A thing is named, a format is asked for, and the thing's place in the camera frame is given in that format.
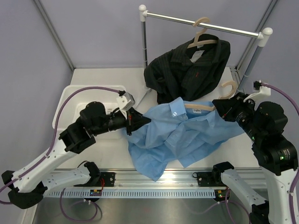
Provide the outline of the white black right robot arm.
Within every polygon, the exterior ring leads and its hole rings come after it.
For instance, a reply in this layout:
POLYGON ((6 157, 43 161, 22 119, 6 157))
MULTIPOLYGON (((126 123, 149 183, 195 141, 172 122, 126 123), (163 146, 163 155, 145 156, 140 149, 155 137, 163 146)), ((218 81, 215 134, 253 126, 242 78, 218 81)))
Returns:
POLYGON ((215 99, 219 116, 236 122, 252 141, 253 155, 266 180, 268 198, 256 193, 229 162, 214 165, 211 178, 225 184, 243 203, 252 224, 297 224, 299 209, 293 181, 299 170, 295 146, 283 136, 288 118, 283 108, 270 101, 255 106, 248 94, 237 93, 229 99, 215 99))

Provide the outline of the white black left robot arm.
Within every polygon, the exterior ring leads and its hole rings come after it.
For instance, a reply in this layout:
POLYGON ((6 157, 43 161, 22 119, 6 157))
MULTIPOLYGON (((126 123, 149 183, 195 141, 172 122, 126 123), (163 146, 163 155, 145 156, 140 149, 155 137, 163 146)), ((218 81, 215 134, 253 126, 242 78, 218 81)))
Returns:
POLYGON ((47 151, 21 170, 7 170, 1 175, 5 186, 10 188, 8 204, 27 209, 54 191, 97 185, 101 173, 94 162, 84 162, 77 169, 56 175, 52 171, 95 144, 95 136, 122 128, 131 135, 150 121, 134 108, 124 116, 121 111, 106 114, 100 102, 89 103, 75 123, 69 125, 47 151))

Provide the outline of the light blue shirt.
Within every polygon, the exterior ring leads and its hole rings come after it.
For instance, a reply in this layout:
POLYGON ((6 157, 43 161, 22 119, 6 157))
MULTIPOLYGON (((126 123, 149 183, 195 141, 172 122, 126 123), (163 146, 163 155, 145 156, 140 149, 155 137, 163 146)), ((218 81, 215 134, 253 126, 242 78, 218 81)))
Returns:
POLYGON ((224 121, 216 110, 186 109, 184 103, 179 97, 151 107, 144 114, 151 122, 127 136, 135 169, 154 181, 169 162, 178 160, 186 168, 244 133, 236 122, 224 121))

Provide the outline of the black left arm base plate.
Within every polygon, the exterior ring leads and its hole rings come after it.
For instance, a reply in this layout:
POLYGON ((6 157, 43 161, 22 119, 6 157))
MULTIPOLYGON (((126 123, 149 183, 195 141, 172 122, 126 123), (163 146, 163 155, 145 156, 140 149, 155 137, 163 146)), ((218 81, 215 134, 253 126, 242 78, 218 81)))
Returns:
POLYGON ((102 183, 104 183, 104 187, 114 187, 115 183, 115 172, 101 172, 101 176, 96 183, 85 183, 74 185, 75 187, 102 187, 102 183))

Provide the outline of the beige plastic hanger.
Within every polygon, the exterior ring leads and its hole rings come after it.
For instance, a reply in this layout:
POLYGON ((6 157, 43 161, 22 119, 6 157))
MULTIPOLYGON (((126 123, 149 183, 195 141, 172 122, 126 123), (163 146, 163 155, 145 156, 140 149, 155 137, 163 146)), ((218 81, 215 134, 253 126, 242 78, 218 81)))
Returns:
MULTIPOLYGON (((230 98, 231 96, 233 96, 237 90, 237 82, 235 81, 226 81, 226 82, 223 82, 221 84, 221 87, 222 88, 225 88, 227 86, 231 86, 231 91, 224 95, 224 96, 220 96, 218 99, 228 99, 230 98)), ((207 106, 207 105, 199 105, 199 104, 195 104, 195 103, 184 103, 184 106, 186 109, 195 109, 195 110, 204 110, 204 111, 214 111, 215 110, 215 106, 207 106)))

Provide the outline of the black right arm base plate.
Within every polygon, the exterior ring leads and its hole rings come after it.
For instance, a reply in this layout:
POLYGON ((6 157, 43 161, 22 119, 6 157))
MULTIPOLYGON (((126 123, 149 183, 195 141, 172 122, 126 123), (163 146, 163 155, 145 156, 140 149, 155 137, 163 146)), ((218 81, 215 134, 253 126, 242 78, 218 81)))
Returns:
POLYGON ((213 171, 193 172, 192 177, 197 180, 199 187, 223 187, 225 186, 218 174, 213 171))

